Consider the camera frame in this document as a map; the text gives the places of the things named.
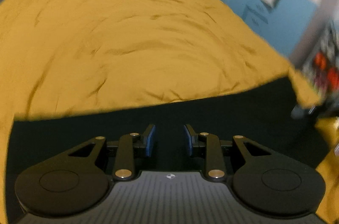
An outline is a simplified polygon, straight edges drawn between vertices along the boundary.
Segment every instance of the blue wall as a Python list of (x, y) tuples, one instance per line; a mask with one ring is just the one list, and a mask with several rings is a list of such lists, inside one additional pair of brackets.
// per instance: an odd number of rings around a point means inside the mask
[(226, 3), (285, 56), (291, 54), (318, 7), (312, 0), (279, 0), (274, 8), (261, 0), (227, 0)]

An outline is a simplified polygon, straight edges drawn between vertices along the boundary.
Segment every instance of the circular disc cover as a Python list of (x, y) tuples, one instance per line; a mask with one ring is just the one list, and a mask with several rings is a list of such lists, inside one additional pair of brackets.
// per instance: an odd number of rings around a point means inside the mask
[(62, 217), (84, 211), (108, 190), (105, 173), (93, 166), (36, 165), (22, 172), (15, 183), (21, 205), (30, 213)]
[(257, 156), (233, 177), (235, 194), (248, 206), (276, 216), (317, 209), (325, 182), (314, 169), (286, 156)]

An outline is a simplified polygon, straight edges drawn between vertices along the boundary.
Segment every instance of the black cloth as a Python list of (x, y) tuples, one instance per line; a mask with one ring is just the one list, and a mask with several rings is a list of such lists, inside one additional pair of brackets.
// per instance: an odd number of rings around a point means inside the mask
[(222, 140), (243, 135), (259, 144), (315, 168), (328, 146), (309, 120), (293, 120), (296, 96), (288, 78), (247, 92), (180, 103), (113, 111), (105, 114), (45, 121), (14, 122), (7, 156), (6, 208), (10, 223), (20, 215), (14, 182), (26, 168), (96, 136), (108, 141), (123, 134), (142, 133), (156, 125), (152, 157), (138, 167), (147, 170), (187, 171), (202, 168), (203, 160), (186, 154), (184, 124)]

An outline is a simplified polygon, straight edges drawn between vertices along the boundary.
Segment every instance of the ribbed surface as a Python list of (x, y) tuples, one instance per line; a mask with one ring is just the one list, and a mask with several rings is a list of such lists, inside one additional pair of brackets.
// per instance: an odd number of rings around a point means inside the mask
[(46, 219), (26, 215), (19, 224), (321, 224), (315, 215), (296, 220), (265, 218), (243, 208), (221, 183), (200, 173), (143, 172), (135, 181), (117, 183), (97, 207), (83, 214)]

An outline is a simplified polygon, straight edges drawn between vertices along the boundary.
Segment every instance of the bed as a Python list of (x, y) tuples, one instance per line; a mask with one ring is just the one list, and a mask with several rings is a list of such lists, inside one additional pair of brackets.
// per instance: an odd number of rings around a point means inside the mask
[[(229, 95), (285, 76), (301, 105), (319, 102), (290, 62), (220, 0), (4, 0), (0, 24), (2, 183), (14, 118)], [(331, 148), (335, 121), (317, 124)], [(318, 215), (331, 223), (339, 218), (333, 151), (317, 169), (326, 181)]]

